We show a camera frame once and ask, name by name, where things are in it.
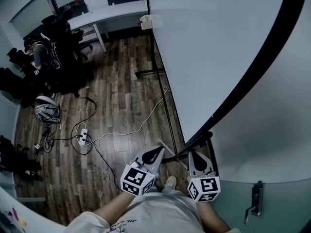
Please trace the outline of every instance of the white table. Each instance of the white table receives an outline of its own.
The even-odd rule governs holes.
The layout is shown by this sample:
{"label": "white table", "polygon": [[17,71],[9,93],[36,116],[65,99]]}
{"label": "white table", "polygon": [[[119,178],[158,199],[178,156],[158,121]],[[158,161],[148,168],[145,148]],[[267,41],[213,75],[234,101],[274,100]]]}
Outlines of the white table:
{"label": "white table", "polygon": [[93,25],[95,33],[99,39],[99,42],[106,52],[106,48],[103,42],[103,39],[98,31],[96,23],[102,22],[105,20],[123,17],[128,15],[135,15],[147,12],[147,1],[135,1],[135,2],[126,2],[117,5],[111,5],[108,7],[100,8],[98,10],[82,14],[78,17],[70,19],[68,22],[72,30],[79,29],[83,26]]}

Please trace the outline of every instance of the person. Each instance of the person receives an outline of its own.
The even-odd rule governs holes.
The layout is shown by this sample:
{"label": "person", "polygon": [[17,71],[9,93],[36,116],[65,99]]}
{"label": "person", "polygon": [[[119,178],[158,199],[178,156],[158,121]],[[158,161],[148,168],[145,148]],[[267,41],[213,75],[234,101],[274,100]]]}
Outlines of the person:
{"label": "person", "polygon": [[[34,52],[35,61],[32,62],[32,65],[37,70],[41,70],[42,66],[44,65],[45,62],[48,61],[48,58],[49,58],[48,51],[43,45],[43,42],[27,38],[24,41],[24,47],[25,47],[25,52],[28,52],[28,51]],[[51,99],[55,98],[55,93],[51,92],[43,83],[37,82],[36,86],[38,87],[38,90],[40,90],[44,96],[50,97]]]}
{"label": "person", "polygon": [[65,233],[240,233],[217,215],[208,202],[195,203],[176,191],[170,176],[161,193],[152,187],[141,197],[122,192],[92,212],[83,212]]}
{"label": "person", "polygon": [[41,70],[42,65],[48,58],[48,51],[45,48],[43,42],[36,41],[34,39],[27,38],[24,41],[25,52],[33,51],[34,52],[34,63],[33,66],[37,70]]}

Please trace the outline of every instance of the office chair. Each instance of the office chair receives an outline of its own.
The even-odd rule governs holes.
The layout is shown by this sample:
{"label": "office chair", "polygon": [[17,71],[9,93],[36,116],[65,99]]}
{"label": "office chair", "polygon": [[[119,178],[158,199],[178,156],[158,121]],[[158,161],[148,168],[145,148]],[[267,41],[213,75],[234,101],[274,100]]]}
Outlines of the office chair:
{"label": "office chair", "polygon": [[71,18],[72,12],[65,11],[57,16],[49,16],[44,18],[41,22],[43,24],[43,34],[51,41],[55,42],[59,39],[67,38],[72,43],[72,48],[75,54],[78,56],[79,61],[82,58],[87,60],[87,57],[80,51],[84,48],[89,47],[93,49],[92,45],[86,44],[79,46],[79,42],[83,39],[83,30],[76,30],[75,33],[71,33],[71,28],[68,20]]}
{"label": "office chair", "polygon": [[26,55],[22,50],[18,50],[16,48],[12,48],[7,55],[10,57],[9,61],[13,64],[16,64],[20,67],[21,71],[27,75],[29,72],[34,71],[33,66],[31,65],[31,61],[33,58],[31,56]]}

